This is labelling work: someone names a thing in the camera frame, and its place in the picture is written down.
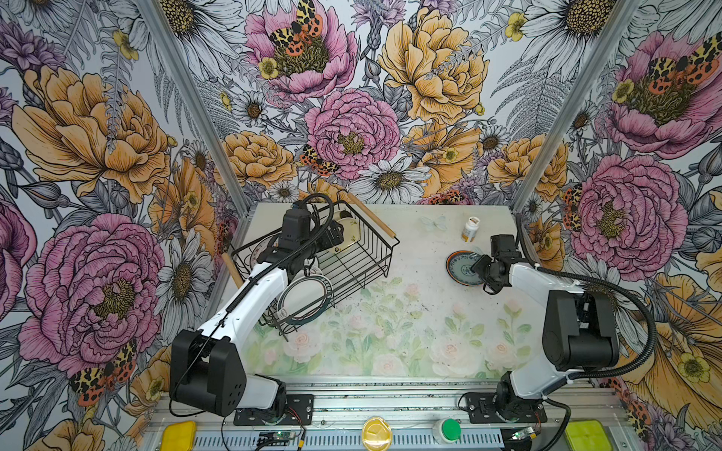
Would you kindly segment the black wire dish rack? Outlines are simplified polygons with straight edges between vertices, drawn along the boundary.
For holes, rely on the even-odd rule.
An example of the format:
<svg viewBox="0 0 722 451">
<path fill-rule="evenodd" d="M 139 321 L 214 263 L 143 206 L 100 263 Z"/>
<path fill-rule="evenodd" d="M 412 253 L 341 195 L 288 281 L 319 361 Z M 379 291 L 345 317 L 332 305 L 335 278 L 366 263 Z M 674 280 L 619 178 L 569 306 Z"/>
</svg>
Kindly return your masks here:
<svg viewBox="0 0 722 451">
<path fill-rule="evenodd" d="M 333 286 L 332 304 L 337 306 L 355 293 L 367 289 L 370 283 L 389 275 L 394 248 L 400 243 L 396 233 L 373 213 L 359 198 L 348 192 L 337 195 L 334 219 L 353 217 L 359 221 L 360 239 L 347 248 L 338 245 L 321 251 L 306 263 L 300 276 L 323 275 Z M 291 326 L 276 317 L 278 298 L 259 318 L 259 325 L 270 326 L 287 338 L 301 326 Z"/>
</svg>

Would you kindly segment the blue floral patterned plate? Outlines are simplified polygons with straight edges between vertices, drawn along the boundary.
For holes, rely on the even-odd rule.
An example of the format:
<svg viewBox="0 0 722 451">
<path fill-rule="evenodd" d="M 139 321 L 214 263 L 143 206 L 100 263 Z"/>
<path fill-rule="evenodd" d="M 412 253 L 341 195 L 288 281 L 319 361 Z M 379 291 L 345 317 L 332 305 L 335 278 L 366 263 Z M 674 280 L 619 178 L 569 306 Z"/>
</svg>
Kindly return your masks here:
<svg viewBox="0 0 722 451">
<path fill-rule="evenodd" d="M 447 257 L 447 274 L 456 283 L 466 287 L 479 287 L 483 279 L 473 270 L 481 255 L 471 251 L 457 251 Z"/>
</svg>

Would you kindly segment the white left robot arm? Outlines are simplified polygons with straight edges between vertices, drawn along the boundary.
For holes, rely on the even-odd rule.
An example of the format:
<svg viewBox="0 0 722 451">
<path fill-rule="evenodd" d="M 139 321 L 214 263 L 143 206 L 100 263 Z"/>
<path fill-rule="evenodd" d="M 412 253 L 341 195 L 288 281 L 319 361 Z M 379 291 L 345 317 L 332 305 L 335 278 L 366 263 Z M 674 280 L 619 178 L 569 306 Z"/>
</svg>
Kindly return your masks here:
<svg viewBox="0 0 722 451">
<path fill-rule="evenodd" d="M 293 203 L 280 231 L 229 302 L 196 330 L 176 335 L 171 344 L 171 402 L 221 417 L 245 409 L 284 415 L 285 383 L 248 373 L 241 353 L 254 326 L 293 278 L 318 253 L 342 242 L 334 201 L 328 195 L 320 199 L 326 205 L 321 210 L 308 206 L 306 199 Z"/>
</svg>

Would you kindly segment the cream plate front row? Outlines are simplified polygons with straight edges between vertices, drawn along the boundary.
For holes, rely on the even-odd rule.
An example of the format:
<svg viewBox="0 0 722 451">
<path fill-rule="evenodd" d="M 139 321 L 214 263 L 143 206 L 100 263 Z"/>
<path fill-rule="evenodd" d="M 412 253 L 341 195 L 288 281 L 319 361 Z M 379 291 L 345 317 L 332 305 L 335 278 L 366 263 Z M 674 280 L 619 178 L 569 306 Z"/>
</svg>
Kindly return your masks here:
<svg viewBox="0 0 722 451">
<path fill-rule="evenodd" d="M 346 217 L 338 219 L 337 223 L 342 227 L 343 232 L 343 241 L 338 246 L 339 248 L 347 248 L 359 241 L 360 225 L 357 219 Z"/>
</svg>

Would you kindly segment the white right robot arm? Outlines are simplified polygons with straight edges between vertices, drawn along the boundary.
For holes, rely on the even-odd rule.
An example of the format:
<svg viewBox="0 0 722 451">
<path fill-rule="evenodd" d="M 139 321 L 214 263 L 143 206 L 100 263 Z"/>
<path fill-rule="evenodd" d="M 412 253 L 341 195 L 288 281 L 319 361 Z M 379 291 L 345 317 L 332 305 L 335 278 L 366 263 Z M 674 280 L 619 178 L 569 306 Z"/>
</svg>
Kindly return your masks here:
<svg viewBox="0 0 722 451">
<path fill-rule="evenodd" d="M 492 236 L 491 253 L 481 256 L 472 271 L 492 293 L 519 289 L 545 309 L 541 352 L 505 373 L 475 413 L 493 413 L 498 422 L 533 419 L 543 400 L 573 379 L 618 364 L 620 346 L 607 295 L 529 264 L 509 234 Z"/>
</svg>

